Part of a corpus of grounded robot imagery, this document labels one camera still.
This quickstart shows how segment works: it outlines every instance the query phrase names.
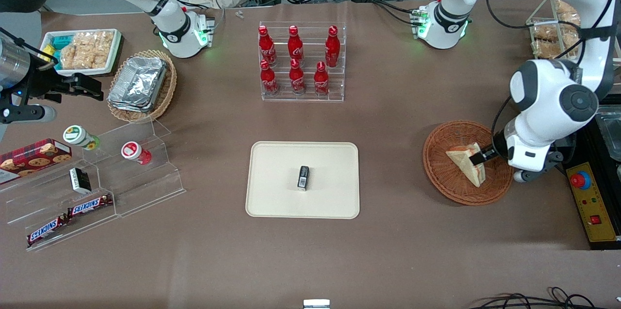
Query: yellow control panel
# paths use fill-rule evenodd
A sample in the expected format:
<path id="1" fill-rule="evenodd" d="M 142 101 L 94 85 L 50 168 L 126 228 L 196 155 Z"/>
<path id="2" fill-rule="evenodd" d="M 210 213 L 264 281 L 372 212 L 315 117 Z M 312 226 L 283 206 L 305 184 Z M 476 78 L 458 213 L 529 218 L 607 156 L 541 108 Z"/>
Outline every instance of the yellow control panel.
<path id="1" fill-rule="evenodd" d="M 570 178 L 570 186 L 576 198 L 588 240 L 593 243 L 616 241 L 617 235 L 602 202 L 590 164 L 582 163 L 572 167 L 566 170 L 566 174 Z"/>

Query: table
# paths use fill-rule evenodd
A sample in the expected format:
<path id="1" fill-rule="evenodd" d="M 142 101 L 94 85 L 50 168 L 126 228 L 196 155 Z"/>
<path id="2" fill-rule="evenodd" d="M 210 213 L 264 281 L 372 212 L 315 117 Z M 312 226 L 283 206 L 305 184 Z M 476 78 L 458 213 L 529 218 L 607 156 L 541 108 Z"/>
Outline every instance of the table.
<path id="1" fill-rule="evenodd" d="M 519 23 L 539 2 L 492 5 Z M 450 50 L 413 41 L 408 26 L 372 4 L 242 11 L 244 19 L 227 12 L 213 48 L 174 59 L 179 83 L 160 119 L 173 132 L 166 140 L 170 160 L 188 191 L 40 252 L 25 252 L 24 230 L 0 223 L 0 306 L 277 309 L 330 298 L 335 309 L 448 309 L 503 292 L 547 298 L 552 285 L 615 305 L 621 254 L 586 251 L 561 174 L 514 183 L 493 205 L 463 207 L 439 194 L 422 167 L 423 143 L 439 123 L 491 123 L 512 73 L 532 56 L 528 32 L 493 22 L 484 2 Z M 144 14 L 42 17 L 44 32 L 118 28 L 126 38 L 122 60 L 162 49 Z M 263 102 L 258 22 L 306 19 L 348 24 L 345 102 Z M 102 81 L 107 89 L 110 79 Z M 106 103 L 84 97 L 64 97 L 57 109 L 52 123 L 10 126 L 0 151 L 60 138 L 73 123 L 95 134 L 123 124 Z M 500 123 L 513 116 L 507 109 Z M 360 215 L 248 216 L 248 160 L 256 141 L 355 143 Z M 0 208 L 0 220 L 5 214 Z"/>

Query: metal cylinder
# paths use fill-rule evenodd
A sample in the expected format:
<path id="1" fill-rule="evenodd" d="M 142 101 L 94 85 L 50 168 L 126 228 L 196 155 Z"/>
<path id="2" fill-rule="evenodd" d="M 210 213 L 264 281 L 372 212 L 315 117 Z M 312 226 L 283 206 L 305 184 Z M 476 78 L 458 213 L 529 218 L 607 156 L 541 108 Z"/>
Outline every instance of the metal cylinder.
<path id="1" fill-rule="evenodd" d="M 11 88 L 28 73 L 31 55 L 13 41 L 0 36 L 0 86 Z"/>

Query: wicker basket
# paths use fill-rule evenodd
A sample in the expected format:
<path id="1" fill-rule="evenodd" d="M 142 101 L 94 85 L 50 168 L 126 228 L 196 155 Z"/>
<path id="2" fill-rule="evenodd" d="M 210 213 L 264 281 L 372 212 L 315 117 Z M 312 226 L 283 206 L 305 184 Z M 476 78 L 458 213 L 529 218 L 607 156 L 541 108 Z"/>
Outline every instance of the wicker basket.
<path id="1" fill-rule="evenodd" d="M 173 93 L 175 93 L 175 86 L 177 86 L 177 71 L 175 70 L 175 66 L 173 65 L 173 61 L 171 61 L 170 57 L 165 53 L 160 52 L 159 50 L 145 50 L 143 52 L 138 52 L 134 54 L 132 57 L 146 57 L 153 58 L 157 57 L 166 61 L 166 74 L 164 75 L 164 81 L 162 82 L 162 86 L 160 87 L 160 92 L 157 95 L 157 99 L 155 101 L 155 106 L 153 106 L 153 110 L 149 113 L 140 113 L 140 112 L 129 112 L 127 110 L 121 110 L 113 107 L 110 102 L 108 102 L 108 108 L 113 113 L 113 115 L 117 119 L 121 119 L 128 122 L 138 121 L 144 117 L 151 116 L 152 119 L 157 119 L 162 116 L 170 105 L 170 101 L 173 100 Z M 126 65 L 127 61 L 123 62 L 123 64 L 118 68 L 116 74 L 114 75 L 113 83 L 110 86 L 110 90 L 114 87 L 118 79 L 118 75 L 120 71 L 123 69 L 123 66 Z"/>
<path id="2" fill-rule="evenodd" d="M 427 176 L 444 196 L 464 205 L 481 206 L 504 196 L 513 181 L 513 169 L 503 159 L 487 161 L 486 180 L 475 187 L 446 154 L 449 148 L 474 142 L 481 148 L 490 145 L 490 129 L 472 121 L 443 123 L 427 137 L 423 163 Z"/>

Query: bread slice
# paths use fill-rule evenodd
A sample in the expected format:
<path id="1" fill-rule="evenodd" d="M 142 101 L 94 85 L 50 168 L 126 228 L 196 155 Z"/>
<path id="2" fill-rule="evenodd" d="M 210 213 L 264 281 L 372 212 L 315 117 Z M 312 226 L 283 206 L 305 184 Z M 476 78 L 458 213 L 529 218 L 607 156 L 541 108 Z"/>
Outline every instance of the bread slice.
<path id="1" fill-rule="evenodd" d="M 466 178 L 477 188 L 481 187 L 485 181 L 485 167 L 482 163 L 473 165 L 470 157 L 480 151 L 479 144 L 474 143 L 473 145 L 452 147 L 446 152 Z"/>

